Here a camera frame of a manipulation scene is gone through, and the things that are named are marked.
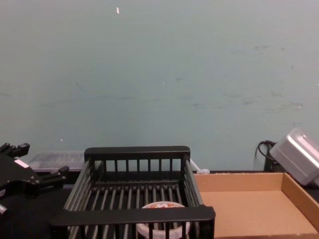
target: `round container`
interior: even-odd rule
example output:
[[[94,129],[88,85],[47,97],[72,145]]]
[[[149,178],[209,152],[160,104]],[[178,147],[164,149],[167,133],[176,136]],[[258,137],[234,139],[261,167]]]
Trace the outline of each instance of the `round container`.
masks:
[[[145,205],[142,208],[182,208],[184,207],[182,204],[174,203],[174,202],[155,202]],[[189,233],[190,223],[186,223],[186,235]],[[149,238],[149,227],[145,224],[136,224],[137,231],[144,237]],[[182,227],[178,227],[176,229],[169,230],[169,239],[179,239],[182,237]],[[165,239],[165,231],[164,230],[155,230],[153,229],[153,239]]]

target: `black wire basket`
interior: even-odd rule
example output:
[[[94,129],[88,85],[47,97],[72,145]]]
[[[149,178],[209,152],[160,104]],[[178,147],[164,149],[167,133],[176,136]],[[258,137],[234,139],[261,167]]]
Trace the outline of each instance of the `black wire basket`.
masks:
[[[213,238],[215,212],[203,205],[189,160],[185,146],[88,148],[64,210],[49,223],[51,238],[144,238],[136,224],[149,227],[150,239],[178,227],[183,239]],[[141,208],[157,201],[185,207]]]

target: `black cable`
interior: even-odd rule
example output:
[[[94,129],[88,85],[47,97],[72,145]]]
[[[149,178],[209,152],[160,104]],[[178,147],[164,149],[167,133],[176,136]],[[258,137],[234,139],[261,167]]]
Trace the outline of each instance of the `black cable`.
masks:
[[[273,147],[275,144],[276,144],[275,142],[272,142],[270,140],[261,141],[256,147],[255,157],[257,156],[257,150],[258,150],[265,158],[270,159],[271,161],[275,161],[273,158],[267,156],[260,148],[261,145],[266,145],[266,146]]]
[[[279,165],[279,163],[278,163],[274,158],[267,156],[267,155],[261,150],[261,146],[262,146],[262,145],[265,145],[265,146],[267,146],[267,148],[269,148],[269,146],[270,146],[270,147],[273,147],[275,144],[276,144],[275,142],[272,142],[272,141],[270,141],[270,140],[264,140],[264,141],[261,141],[261,142],[257,145],[256,150],[255,150],[255,158],[256,158],[256,156],[257,156],[257,150],[258,150],[258,151],[261,153],[261,155],[263,155],[266,159],[271,160],[271,162],[272,162],[272,163],[271,163],[271,171],[273,171],[273,172],[275,172],[275,166]]]

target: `cardboard box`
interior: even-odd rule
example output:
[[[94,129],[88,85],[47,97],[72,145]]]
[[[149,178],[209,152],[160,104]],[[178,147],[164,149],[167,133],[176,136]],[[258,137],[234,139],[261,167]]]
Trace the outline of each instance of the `cardboard box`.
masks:
[[[288,174],[195,175],[218,239],[319,239],[319,204]]]

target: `gray plastic container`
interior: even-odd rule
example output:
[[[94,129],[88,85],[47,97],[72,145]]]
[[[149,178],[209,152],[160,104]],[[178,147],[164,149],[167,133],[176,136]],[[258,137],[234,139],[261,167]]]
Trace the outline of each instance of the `gray plastic container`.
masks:
[[[294,128],[270,150],[271,156],[298,182],[319,186],[319,146],[299,128]]]
[[[29,162],[35,172],[56,172],[63,166],[70,171],[81,171],[84,165],[84,151],[60,151],[37,153]]]

